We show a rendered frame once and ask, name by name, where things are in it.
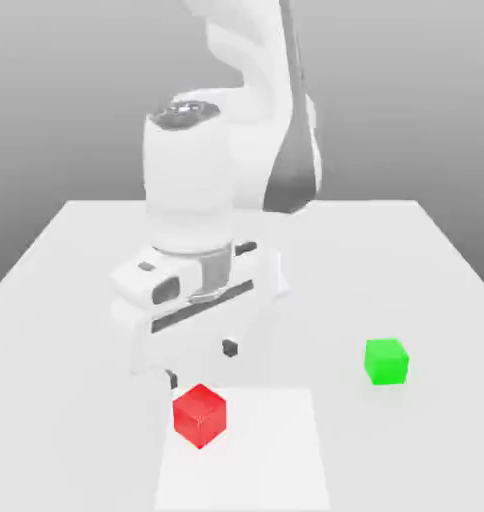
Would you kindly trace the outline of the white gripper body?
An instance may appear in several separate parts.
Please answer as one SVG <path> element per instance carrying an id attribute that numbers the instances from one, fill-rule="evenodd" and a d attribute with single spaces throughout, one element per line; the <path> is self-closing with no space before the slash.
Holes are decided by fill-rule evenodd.
<path id="1" fill-rule="evenodd" d="M 131 371 L 199 369 L 204 363 L 194 358 L 222 352 L 226 337 L 240 347 L 286 290 L 279 251 L 255 248 L 236 255 L 227 286 L 212 297 L 173 299 L 139 313 L 132 326 Z"/>

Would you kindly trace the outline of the small red cube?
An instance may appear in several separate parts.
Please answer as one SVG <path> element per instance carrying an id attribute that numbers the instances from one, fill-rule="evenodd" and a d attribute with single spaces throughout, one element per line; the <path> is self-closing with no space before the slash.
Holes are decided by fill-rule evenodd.
<path id="1" fill-rule="evenodd" d="M 197 384 L 172 404 L 174 430 L 202 449 L 226 430 L 226 400 L 203 384 Z"/>

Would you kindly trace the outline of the small green cube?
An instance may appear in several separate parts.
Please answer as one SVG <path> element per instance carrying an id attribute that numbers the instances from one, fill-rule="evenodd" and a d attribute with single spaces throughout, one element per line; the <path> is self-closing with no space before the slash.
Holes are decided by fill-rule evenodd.
<path id="1" fill-rule="evenodd" d="M 396 338 L 366 341 L 364 368 L 373 385 L 404 384 L 409 360 L 409 354 Z"/>

